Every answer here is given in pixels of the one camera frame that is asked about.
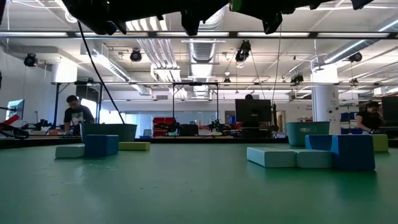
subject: blue foam block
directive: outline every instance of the blue foam block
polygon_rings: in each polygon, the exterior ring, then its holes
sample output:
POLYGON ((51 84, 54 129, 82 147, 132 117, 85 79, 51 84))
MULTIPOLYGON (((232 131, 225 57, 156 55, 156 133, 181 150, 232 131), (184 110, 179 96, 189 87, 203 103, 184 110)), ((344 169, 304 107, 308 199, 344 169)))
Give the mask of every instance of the blue foam block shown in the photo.
POLYGON ((316 149, 322 151, 330 151, 331 135, 311 134, 305 136, 305 148, 316 149))
POLYGON ((370 135, 333 136, 333 166, 344 170, 374 170, 373 139, 370 135))
POLYGON ((85 141, 85 157, 103 157, 119 152, 117 135, 89 134, 85 141))

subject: teal container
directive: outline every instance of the teal container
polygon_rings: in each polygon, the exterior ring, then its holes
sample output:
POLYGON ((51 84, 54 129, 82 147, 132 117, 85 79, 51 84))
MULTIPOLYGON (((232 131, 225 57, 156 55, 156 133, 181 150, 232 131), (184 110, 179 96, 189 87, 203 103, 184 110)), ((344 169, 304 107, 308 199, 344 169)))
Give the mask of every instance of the teal container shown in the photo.
POLYGON ((309 134, 329 134, 330 122, 289 122, 286 134, 291 146, 305 146, 305 136, 309 134))
POLYGON ((80 136, 83 143, 88 134, 117 135, 120 142, 134 142, 136 131, 135 124, 80 124, 80 136))

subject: ventilation duct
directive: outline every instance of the ventilation duct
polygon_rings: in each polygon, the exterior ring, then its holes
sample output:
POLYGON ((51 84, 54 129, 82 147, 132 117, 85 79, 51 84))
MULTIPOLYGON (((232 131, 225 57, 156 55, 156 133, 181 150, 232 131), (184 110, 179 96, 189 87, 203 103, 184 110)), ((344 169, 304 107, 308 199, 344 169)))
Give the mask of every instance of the ventilation duct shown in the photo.
MULTIPOLYGON (((398 30, 398 14, 395 16, 391 17, 387 21, 381 23, 378 25, 377 31, 379 32, 396 32, 398 30)), ((346 45, 340 47, 338 50, 328 53, 326 55, 319 55, 319 65, 325 65, 325 64, 330 64, 330 63, 336 63, 341 60, 344 60, 348 58, 349 56, 359 52, 360 50, 365 49, 366 47, 369 47, 372 44, 375 44, 380 40, 352 40, 346 45)), ((290 69, 289 73, 294 73, 294 72, 301 72, 304 71, 306 68, 308 68, 308 63, 307 61, 311 60, 313 61, 314 56, 309 56, 308 58, 305 59, 305 61, 299 63, 296 67, 290 69)))
MULTIPOLYGON (((221 30, 223 26, 223 20, 225 15, 225 8, 222 7, 219 11, 214 13, 205 23, 200 22, 199 31, 209 32, 221 30)), ((189 43, 190 50, 190 61, 191 61, 191 73, 193 81, 199 82, 199 80, 204 80, 205 82, 211 76, 211 71, 213 70, 213 63, 215 61, 215 53, 217 50, 217 43, 199 43, 191 42, 189 43)), ((207 86, 194 86, 193 96, 204 98, 208 93, 207 86)))
MULTIPOLYGON (((376 30, 378 32, 397 32, 398 15, 395 15, 394 17, 380 24, 376 30)), ((359 52, 360 50, 363 50, 378 41, 380 40, 353 40, 340 47, 338 50, 325 55, 323 61, 325 64, 339 62, 340 60, 346 59, 356 52, 359 52)))
MULTIPOLYGON (((96 63, 99 63, 102 65, 104 68, 108 69, 112 74, 116 75, 120 79, 122 79, 125 82, 139 82, 137 80, 133 80, 127 71, 123 69, 122 67, 117 66, 117 63, 114 62, 109 58, 109 50, 108 48, 104 45, 101 44, 101 47, 96 47, 96 45, 93 42, 90 42, 91 49, 93 49, 92 55, 93 55, 93 60, 96 63)), ((81 46, 81 51, 80 53, 82 55, 86 55, 87 51, 85 50, 85 46, 82 44, 81 46)), ((140 95, 142 96, 151 96, 152 95, 152 90, 150 88, 146 88, 142 85, 131 85, 133 88, 135 88, 140 95)))
MULTIPOLYGON (((135 21, 126 22, 127 28, 131 31, 137 30, 161 30, 167 31, 165 19, 159 21, 156 17, 148 19, 140 19, 135 21)), ((180 67, 175 60, 173 48, 170 39, 137 39, 138 44, 148 56, 151 66, 151 76, 154 80, 158 80, 155 73, 162 82, 180 82, 180 67)), ((175 92, 177 98, 186 98, 187 92, 184 88, 175 92)))

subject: black monitor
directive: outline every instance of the black monitor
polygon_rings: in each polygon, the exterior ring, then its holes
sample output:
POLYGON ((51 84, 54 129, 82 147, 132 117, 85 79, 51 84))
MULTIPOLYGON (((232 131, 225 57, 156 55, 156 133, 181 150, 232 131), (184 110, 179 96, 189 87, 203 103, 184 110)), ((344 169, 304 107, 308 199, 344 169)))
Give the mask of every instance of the black monitor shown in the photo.
POLYGON ((8 102, 6 119, 10 119, 15 114, 19 116, 19 120, 24 117, 25 100, 14 100, 8 102))
POLYGON ((383 118, 387 123, 398 123, 398 96, 385 96, 381 98, 383 118))
POLYGON ((237 122, 271 122, 271 100, 235 100, 237 122))

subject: person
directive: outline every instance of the person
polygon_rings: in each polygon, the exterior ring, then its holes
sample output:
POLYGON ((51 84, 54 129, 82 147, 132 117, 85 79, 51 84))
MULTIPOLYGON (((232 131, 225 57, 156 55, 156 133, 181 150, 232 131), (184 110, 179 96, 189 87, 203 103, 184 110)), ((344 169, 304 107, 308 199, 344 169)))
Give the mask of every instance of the person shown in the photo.
POLYGON ((253 100, 253 96, 252 94, 247 94, 246 96, 244 96, 245 100, 253 100))
POLYGON ((356 124, 363 130, 363 134, 372 134, 384 123, 378 102, 371 101, 366 104, 364 111, 356 115, 356 124))
POLYGON ((91 114, 90 109, 88 109, 87 106, 81 105, 79 99, 76 96, 68 96, 67 103, 69 104, 69 108, 65 110, 65 116, 63 119, 66 132, 70 131, 72 124, 73 134, 79 134, 80 123, 93 124, 95 122, 95 119, 91 114))

